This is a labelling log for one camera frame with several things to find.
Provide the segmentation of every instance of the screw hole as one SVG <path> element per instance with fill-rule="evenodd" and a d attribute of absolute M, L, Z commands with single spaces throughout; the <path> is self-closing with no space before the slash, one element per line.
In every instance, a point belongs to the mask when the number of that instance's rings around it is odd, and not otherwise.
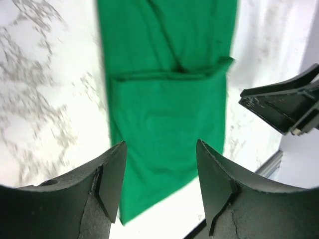
<path fill-rule="evenodd" d="M 50 186 L 50 185 L 54 185 L 54 184 L 57 184 L 58 181 L 55 180 L 55 179 L 50 179 L 50 180 L 47 180 L 43 183 L 41 183 L 39 186 Z"/>

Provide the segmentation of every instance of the folded cloth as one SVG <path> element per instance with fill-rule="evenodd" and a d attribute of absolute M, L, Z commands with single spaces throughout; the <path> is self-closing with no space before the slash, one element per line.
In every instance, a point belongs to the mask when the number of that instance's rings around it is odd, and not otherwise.
<path fill-rule="evenodd" d="M 122 223 L 197 175 L 195 143 L 222 152 L 236 0 L 98 0 L 112 143 L 128 160 Z"/>

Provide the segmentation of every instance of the marble countertop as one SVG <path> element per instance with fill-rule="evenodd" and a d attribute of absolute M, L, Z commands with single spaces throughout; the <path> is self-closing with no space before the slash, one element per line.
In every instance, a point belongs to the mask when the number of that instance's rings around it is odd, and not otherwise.
<path fill-rule="evenodd" d="M 239 94 L 298 73 L 317 0 L 302 2 L 239 4 L 224 155 L 252 171 L 281 136 L 238 105 Z M 37 185 L 110 147 L 101 52 L 93 0 L 0 1 L 0 184 Z M 125 229 L 117 222 L 110 238 L 165 237 L 154 237 L 154 220 L 179 238 L 203 217 L 195 179 Z M 184 229 L 174 229 L 176 221 Z"/>

